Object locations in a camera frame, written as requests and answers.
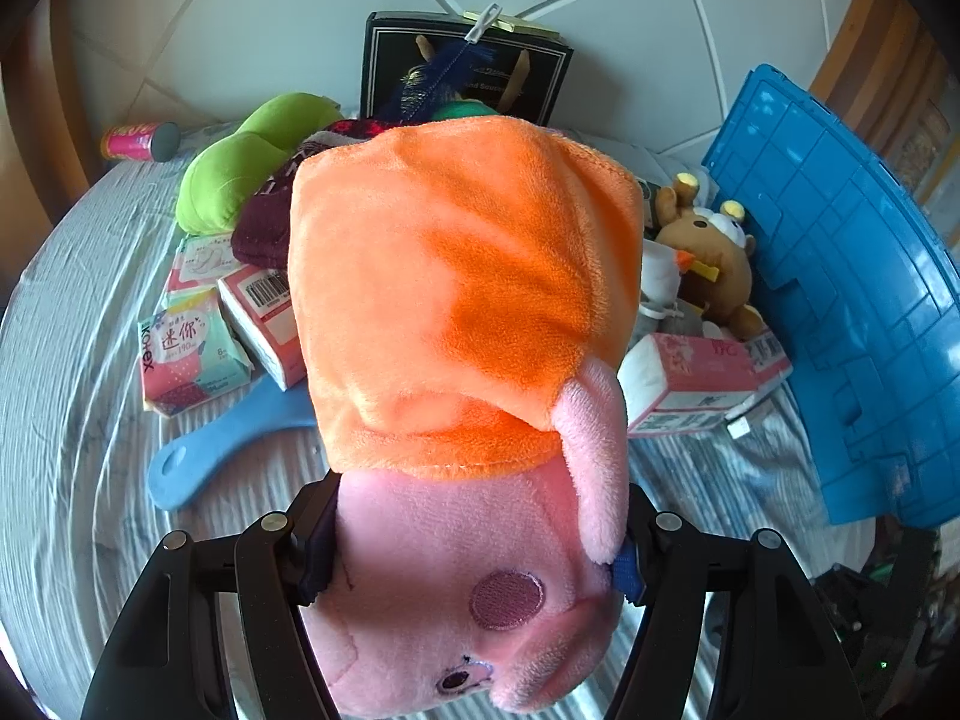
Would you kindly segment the orange dress pig plush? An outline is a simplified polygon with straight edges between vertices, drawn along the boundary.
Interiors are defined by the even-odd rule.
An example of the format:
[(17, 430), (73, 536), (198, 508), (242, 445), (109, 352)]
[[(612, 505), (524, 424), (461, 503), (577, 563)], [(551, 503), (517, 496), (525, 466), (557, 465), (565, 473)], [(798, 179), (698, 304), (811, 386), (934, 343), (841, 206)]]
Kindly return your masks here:
[(472, 692), (535, 712), (601, 663), (641, 245), (630, 171), (511, 117), (298, 167), (291, 304), (340, 479), (334, 575), (304, 626), (341, 712)]

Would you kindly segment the blue plastic hanger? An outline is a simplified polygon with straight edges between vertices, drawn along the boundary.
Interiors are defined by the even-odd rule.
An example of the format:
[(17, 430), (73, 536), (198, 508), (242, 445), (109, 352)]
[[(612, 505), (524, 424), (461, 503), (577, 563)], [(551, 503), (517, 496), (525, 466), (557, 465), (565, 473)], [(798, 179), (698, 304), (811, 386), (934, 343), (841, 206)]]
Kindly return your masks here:
[(175, 511), (247, 445), (270, 434), (314, 427), (304, 380), (281, 390), (272, 379), (263, 379), (223, 415), (161, 447), (146, 468), (146, 492), (161, 511)]

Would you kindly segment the pink tissue pack right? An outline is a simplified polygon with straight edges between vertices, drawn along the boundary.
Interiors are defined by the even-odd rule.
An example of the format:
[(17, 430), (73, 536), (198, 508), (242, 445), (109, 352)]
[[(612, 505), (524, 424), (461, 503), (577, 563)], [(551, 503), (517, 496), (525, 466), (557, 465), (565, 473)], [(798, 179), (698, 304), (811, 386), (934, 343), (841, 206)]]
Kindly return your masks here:
[(754, 369), (757, 381), (755, 395), (758, 398), (771, 394), (793, 373), (793, 365), (786, 356), (786, 351), (770, 328), (750, 338), (743, 346), (747, 349)]

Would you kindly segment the kotex pad pack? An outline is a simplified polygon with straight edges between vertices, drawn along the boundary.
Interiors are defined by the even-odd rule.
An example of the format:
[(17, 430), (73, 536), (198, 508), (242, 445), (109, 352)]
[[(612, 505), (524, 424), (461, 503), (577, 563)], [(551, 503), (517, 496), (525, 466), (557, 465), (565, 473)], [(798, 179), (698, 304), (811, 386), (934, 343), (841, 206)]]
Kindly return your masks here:
[(171, 418), (251, 382), (254, 366), (224, 320), (215, 289), (140, 320), (137, 340), (146, 411)]

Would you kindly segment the pink barcode tissue pack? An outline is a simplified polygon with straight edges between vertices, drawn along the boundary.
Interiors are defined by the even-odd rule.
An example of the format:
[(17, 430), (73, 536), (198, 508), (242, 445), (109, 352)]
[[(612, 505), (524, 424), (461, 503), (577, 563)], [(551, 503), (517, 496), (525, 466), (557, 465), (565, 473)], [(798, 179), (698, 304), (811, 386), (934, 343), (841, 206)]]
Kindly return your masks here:
[(262, 369), (286, 392), (306, 377), (285, 271), (244, 265), (218, 280), (231, 325)]

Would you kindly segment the blue plastic storage bin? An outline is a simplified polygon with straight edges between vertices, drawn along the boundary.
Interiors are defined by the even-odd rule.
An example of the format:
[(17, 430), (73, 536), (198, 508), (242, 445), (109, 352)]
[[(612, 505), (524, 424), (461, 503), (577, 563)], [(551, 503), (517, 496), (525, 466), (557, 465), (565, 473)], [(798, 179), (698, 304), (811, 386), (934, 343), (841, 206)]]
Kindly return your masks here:
[(958, 268), (913, 197), (788, 76), (748, 73), (703, 160), (757, 245), (752, 301), (832, 522), (958, 515)]

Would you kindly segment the white duck plush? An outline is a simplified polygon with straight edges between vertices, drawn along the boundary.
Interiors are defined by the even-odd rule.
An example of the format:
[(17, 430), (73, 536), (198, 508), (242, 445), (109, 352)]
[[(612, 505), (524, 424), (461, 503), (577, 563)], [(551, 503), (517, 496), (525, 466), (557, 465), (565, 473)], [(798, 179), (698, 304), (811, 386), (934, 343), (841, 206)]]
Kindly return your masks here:
[(646, 241), (641, 262), (641, 316), (662, 320), (675, 314), (682, 275), (696, 261), (690, 252)]

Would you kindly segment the brown bear plush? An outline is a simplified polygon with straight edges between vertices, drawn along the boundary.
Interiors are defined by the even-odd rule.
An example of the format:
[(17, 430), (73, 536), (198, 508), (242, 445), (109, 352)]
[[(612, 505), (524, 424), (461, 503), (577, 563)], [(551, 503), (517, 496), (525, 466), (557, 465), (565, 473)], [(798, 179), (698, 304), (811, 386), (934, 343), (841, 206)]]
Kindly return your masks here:
[(750, 304), (754, 272), (748, 261), (752, 234), (736, 218), (695, 203), (701, 185), (690, 172), (679, 172), (654, 199), (658, 244), (679, 252), (680, 299), (700, 311), (703, 320), (747, 341), (766, 325)]

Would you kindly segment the maroon cloth pouch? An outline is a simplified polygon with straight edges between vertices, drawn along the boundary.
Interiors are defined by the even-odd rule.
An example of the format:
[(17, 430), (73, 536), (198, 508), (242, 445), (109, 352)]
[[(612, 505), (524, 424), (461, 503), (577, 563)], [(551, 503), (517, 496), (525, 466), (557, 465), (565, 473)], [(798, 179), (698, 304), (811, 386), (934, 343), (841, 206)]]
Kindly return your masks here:
[(373, 119), (343, 119), (314, 132), (295, 153), (277, 167), (245, 202), (239, 215), (231, 249), (242, 265), (285, 270), (290, 247), (290, 208), (299, 166), (316, 154), (339, 146), (367, 142), (387, 125)]

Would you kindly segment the light green plush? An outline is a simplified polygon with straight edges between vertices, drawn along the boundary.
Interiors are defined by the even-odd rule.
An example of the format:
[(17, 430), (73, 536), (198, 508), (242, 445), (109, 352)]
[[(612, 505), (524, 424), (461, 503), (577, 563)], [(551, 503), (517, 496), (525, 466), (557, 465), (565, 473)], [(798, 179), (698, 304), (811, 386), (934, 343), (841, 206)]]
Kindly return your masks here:
[(245, 202), (298, 146), (342, 119), (340, 104), (325, 96), (285, 93), (268, 99), (189, 164), (176, 202), (179, 227), (190, 236), (233, 231)]

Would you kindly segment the pink can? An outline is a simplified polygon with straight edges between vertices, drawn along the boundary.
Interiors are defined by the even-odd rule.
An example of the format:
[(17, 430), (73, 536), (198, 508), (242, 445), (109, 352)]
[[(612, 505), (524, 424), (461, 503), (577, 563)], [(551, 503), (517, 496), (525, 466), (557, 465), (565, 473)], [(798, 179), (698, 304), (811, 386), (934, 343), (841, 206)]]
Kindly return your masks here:
[(178, 153), (181, 129), (174, 122), (117, 125), (104, 132), (99, 151), (108, 161), (166, 163)]

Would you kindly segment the blue feather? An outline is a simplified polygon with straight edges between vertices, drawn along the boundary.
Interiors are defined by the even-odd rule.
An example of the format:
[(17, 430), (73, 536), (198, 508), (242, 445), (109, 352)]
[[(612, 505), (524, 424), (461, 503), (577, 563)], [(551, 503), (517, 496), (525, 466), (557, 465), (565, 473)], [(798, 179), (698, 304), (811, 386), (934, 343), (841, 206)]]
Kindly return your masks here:
[(483, 44), (464, 39), (444, 44), (430, 60), (407, 71), (376, 117), (397, 125), (428, 122), (493, 57), (494, 50)]

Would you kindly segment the black gift box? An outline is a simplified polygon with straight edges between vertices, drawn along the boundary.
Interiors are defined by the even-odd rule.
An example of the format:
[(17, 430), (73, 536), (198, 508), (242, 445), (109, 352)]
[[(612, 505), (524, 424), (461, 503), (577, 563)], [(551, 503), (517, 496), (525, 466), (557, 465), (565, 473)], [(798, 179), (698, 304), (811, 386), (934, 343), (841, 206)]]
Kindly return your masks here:
[(545, 125), (560, 96), (574, 49), (560, 34), (494, 21), (470, 47), (473, 15), (375, 11), (366, 20), (359, 110), (397, 114), (407, 89), (439, 75), (438, 103), (466, 99), (498, 114)]

